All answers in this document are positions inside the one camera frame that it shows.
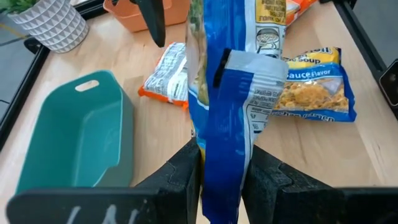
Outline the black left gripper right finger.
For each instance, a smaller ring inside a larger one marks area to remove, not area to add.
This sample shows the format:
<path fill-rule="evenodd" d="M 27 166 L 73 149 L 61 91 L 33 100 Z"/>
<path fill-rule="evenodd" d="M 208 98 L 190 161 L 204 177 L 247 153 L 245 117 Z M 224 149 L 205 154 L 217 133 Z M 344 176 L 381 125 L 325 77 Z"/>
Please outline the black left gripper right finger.
<path fill-rule="evenodd" d="M 334 188 L 257 146 L 242 196 L 250 223 L 397 224 L 397 188 Z"/>

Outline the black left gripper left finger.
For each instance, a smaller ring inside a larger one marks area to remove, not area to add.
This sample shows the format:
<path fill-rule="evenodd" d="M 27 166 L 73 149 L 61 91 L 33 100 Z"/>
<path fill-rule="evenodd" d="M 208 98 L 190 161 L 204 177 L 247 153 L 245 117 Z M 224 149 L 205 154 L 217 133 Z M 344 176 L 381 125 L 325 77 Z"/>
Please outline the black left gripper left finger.
<path fill-rule="evenodd" d="M 7 204 L 9 223 L 173 223 L 197 220 L 200 150 L 189 140 L 135 187 L 32 189 Z"/>

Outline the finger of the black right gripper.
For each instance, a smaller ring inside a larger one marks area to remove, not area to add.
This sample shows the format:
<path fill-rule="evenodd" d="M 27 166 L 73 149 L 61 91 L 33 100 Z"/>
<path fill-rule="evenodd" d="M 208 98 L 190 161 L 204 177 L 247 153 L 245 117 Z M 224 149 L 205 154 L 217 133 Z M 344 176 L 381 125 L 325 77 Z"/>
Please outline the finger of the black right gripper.
<path fill-rule="evenodd" d="M 153 41 L 158 47 L 165 45 L 165 16 L 162 0 L 135 0 L 146 22 Z"/>
<path fill-rule="evenodd" d="M 213 79 L 213 87 L 219 87 L 221 84 L 221 79 L 224 73 L 224 68 L 228 62 L 229 55 L 231 53 L 231 49 L 225 48 L 220 59 L 220 63 L 218 68 L 215 72 L 214 79 Z"/>

